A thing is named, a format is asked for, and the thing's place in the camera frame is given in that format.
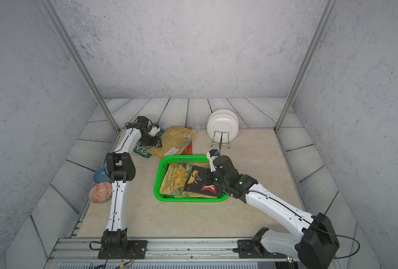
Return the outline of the dark green snack bag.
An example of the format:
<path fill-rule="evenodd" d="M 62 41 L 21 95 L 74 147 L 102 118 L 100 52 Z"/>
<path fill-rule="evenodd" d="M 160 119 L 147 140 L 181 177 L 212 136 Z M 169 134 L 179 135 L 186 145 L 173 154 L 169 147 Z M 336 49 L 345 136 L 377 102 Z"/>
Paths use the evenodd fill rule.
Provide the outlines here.
<path fill-rule="evenodd" d="M 152 156 L 151 153 L 148 152 L 149 149 L 151 149 L 152 146 L 149 145 L 145 145 L 144 142 L 142 142 L 141 140 L 138 140 L 138 142 L 136 143 L 136 146 L 134 148 L 134 152 L 139 154 L 140 156 L 144 157 L 144 158 L 150 158 Z"/>

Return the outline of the black Krok chips bag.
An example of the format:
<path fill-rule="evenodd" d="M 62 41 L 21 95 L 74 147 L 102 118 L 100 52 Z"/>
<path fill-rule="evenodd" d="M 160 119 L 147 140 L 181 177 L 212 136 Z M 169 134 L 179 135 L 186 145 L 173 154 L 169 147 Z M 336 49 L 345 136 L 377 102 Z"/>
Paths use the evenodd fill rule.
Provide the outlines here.
<path fill-rule="evenodd" d="M 216 179 L 210 168 L 199 163 L 193 164 L 191 172 L 187 176 L 184 191 L 189 194 L 220 198 L 223 196 L 223 190 L 215 182 Z"/>

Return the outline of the tan chips bag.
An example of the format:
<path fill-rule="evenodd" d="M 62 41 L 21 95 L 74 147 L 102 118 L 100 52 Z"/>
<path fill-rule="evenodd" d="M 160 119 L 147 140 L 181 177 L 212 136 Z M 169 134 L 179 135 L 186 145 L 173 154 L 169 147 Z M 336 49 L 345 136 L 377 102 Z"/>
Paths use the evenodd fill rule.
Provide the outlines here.
<path fill-rule="evenodd" d="M 168 156 L 179 155 L 193 141 L 197 132 L 180 126 L 171 126 L 160 137 L 162 146 L 160 148 L 151 147 L 148 153 L 159 159 Z"/>

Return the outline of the red snack bag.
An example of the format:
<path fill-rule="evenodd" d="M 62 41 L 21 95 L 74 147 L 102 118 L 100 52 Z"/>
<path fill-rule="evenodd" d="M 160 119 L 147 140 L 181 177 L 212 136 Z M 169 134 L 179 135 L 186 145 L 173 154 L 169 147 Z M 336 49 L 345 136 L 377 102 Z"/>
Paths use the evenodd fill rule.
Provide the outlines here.
<path fill-rule="evenodd" d="M 181 155 L 193 155 L 193 144 L 192 139 L 189 140 L 188 145 L 181 152 Z"/>

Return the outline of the sour cream onion chips bag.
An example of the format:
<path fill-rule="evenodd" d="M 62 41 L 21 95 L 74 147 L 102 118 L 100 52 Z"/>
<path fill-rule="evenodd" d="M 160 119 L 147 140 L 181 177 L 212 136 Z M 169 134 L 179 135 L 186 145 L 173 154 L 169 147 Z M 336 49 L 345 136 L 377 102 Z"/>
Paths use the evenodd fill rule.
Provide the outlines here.
<path fill-rule="evenodd" d="M 187 176 L 191 172 L 194 163 L 170 163 L 162 184 L 159 188 L 159 195 L 165 198 L 206 198 L 216 199 L 206 196 L 195 195 L 184 191 Z M 208 163 L 199 163 L 210 168 Z"/>

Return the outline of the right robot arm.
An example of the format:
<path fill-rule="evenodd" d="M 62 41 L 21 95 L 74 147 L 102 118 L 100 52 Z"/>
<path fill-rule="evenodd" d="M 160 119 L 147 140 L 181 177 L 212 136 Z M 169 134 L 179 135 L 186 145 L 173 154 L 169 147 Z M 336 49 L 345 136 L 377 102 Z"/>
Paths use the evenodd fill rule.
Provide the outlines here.
<path fill-rule="evenodd" d="M 295 236 L 296 254 L 309 269 L 326 269 L 340 247 L 331 220 L 301 211 L 269 192 L 256 179 L 239 174 L 227 156 L 216 150 L 207 153 L 210 168 L 223 190 L 245 204 L 260 209 Z"/>

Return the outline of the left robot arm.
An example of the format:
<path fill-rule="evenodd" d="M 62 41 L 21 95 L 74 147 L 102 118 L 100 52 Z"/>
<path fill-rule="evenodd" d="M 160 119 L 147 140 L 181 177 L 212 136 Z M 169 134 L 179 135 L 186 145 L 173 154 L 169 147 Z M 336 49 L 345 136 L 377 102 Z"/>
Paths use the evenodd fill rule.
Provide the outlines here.
<path fill-rule="evenodd" d="M 101 238 L 101 250 L 109 252 L 111 256 L 115 256 L 116 252 L 128 251 L 126 210 L 123 205 L 136 175 L 131 154 L 139 141 L 147 146 L 162 147 L 161 138 L 151 131 L 151 123 L 145 116 L 138 116 L 133 122 L 127 122 L 115 149 L 105 157 L 107 176 L 112 184 L 112 200 L 107 227 Z"/>

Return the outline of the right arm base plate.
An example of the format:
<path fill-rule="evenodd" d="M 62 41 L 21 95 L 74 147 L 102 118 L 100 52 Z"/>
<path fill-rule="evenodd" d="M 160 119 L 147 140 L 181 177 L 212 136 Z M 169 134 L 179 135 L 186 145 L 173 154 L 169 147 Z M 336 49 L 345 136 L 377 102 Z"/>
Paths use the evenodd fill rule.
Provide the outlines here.
<path fill-rule="evenodd" d="M 239 258 L 286 258 L 281 253 L 268 252 L 260 242 L 253 241 L 252 239 L 241 239 L 237 241 L 237 247 L 232 249 L 234 253 L 237 253 Z"/>

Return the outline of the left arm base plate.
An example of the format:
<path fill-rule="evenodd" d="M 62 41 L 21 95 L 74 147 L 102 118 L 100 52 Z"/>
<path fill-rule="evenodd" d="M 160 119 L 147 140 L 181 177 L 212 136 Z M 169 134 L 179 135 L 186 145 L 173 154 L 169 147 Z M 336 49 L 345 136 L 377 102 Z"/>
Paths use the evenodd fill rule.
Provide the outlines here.
<path fill-rule="evenodd" d="M 120 243 L 104 242 L 98 254 L 101 260 L 143 260 L 145 258 L 148 241 L 130 240 Z"/>

